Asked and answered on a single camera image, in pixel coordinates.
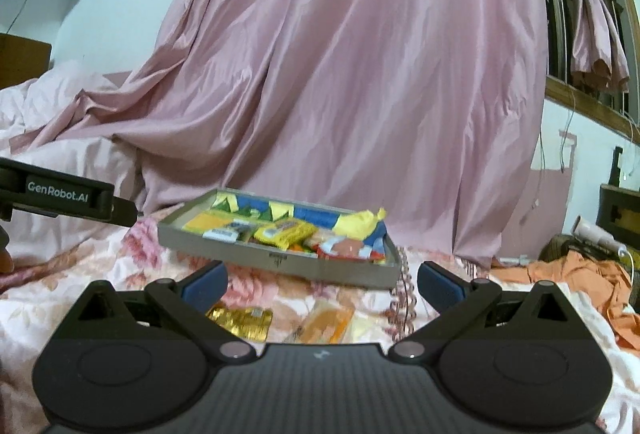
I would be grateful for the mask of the person left hand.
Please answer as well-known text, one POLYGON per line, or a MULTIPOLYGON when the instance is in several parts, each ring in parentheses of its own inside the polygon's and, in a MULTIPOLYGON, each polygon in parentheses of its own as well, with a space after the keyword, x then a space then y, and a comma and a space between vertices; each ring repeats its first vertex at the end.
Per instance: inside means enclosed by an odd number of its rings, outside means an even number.
POLYGON ((8 251, 9 243, 9 235, 3 227, 0 227, 0 272, 2 274, 8 274, 14 271, 14 261, 8 251))

